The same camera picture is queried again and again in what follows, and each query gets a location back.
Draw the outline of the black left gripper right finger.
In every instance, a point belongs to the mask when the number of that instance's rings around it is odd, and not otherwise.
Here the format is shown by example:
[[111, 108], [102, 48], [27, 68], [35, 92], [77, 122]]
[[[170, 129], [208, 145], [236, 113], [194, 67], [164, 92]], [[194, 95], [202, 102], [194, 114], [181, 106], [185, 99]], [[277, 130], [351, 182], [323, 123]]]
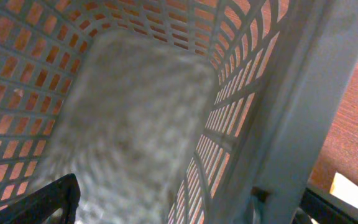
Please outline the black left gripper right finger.
[[292, 223], [312, 224], [312, 220], [322, 224], [358, 224], [358, 208], [310, 185], [304, 191]]

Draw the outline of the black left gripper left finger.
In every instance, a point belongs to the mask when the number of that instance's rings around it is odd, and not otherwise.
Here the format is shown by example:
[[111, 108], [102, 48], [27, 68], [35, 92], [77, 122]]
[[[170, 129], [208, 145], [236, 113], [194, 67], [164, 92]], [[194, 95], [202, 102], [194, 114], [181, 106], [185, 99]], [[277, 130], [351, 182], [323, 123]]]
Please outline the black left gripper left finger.
[[0, 223], [43, 223], [61, 209], [59, 222], [73, 224], [80, 201], [75, 174], [67, 174], [0, 211]]

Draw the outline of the white snack bag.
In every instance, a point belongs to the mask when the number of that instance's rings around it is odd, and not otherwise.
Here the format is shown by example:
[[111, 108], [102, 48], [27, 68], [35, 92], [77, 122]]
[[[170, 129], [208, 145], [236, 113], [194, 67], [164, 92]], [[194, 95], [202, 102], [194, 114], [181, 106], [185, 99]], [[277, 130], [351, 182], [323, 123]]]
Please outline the white snack bag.
[[358, 208], [358, 186], [340, 173], [335, 173], [329, 193]]

